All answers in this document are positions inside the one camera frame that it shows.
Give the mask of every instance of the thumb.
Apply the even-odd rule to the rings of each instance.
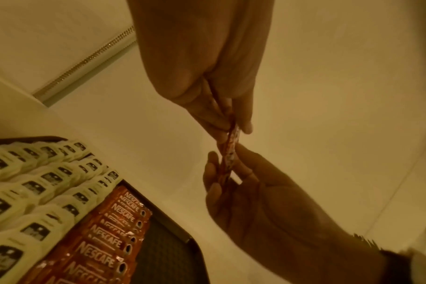
[[[252,109],[254,103],[254,89],[246,92],[235,99],[232,99],[232,109],[235,114],[236,123],[246,134],[251,134],[253,131]]]
[[[235,151],[240,161],[250,168],[255,176],[267,185],[282,185],[290,183],[290,178],[260,154],[248,150],[241,144],[236,144]]]

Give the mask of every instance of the dark bracelet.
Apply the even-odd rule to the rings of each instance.
[[[411,259],[387,250],[380,251],[388,260],[380,284],[413,284],[411,279]]]

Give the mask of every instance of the tray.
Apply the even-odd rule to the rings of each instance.
[[[0,139],[13,142],[59,142],[56,136]],[[152,211],[151,226],[138,254],[131,284],[210,284],[204,257],[197,242],[126,180],[123,185]]]

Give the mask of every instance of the hand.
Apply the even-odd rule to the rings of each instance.
[[[187,109],[218,142],[227,139],[231,113],[250,134],[255,77],[274,1],[128,2],[157,92]]]
[[[215,152],[208,154],[203,179],[208,212],[237,246],[294,284],[378,282],[381,254],[346,234],[262,156],[240,144],[236,154],[233,171],[241,184],[216,183]]]

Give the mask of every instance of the wrist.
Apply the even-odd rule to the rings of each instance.
[[[377,249],[340,232],[331,240],[324,284],[379,284],[387,259]]]

